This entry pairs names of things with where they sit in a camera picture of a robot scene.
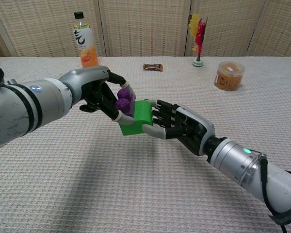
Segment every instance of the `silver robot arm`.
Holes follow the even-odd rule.
[[[133,118],[115,108],[116,97],[106,81],[133,93],[123,77],[104,66],[73,70],[59,80],[46,78],[19,84],[12,79],[8,85],[0,69],[0,147],[65,116],[80,100],[87,102],[80,107],[82,111],[102,110],[113,121],[131,124]]]
[[[161,100],[149,100],[155,108],[153,122],[143,125],[151,136],[177,138],[195,155],[266,204],[278,225],[291,223],[291,172],[267,161],[265,154],[247,149],[228,138],[217,138],[214,125],[189,108]]]

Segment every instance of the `bottle cap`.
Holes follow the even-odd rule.
[[[83,12],[82,11],[76,11],[74,13],[75,18],[84,18]]]

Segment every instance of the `plastic container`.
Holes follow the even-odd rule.
[[[244,70],[244,66],[237,62],[221,62],[214,85],[224,91],[235,91],[241,83]]]
[[[81,63],[83,67],[93,67],[98,65],[98,58],[94,47],[93,32],[91,26],[85,23],[82,11],[74,13],[77,22],[73,26],[74,38],[80,50]]]

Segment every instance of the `red feather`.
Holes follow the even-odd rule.
[[[206,22],[203,23],[202,19],[200,19],[198,22],[198,30],[197,30],[197,34],[196,34],[196,38],[195,38],[195,43],[198,46],[198,56],[197,57],[200,57],[200,53],[202,51],[202,44],[204,41],[207,20],[206,20]]]

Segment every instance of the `green block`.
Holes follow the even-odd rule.
[[[134,119],[135,123],[132,125],[120,124],[124,136],[143,133],[141,126],[144,124],[153,125],[152,107],[148,101],[135,101]]]

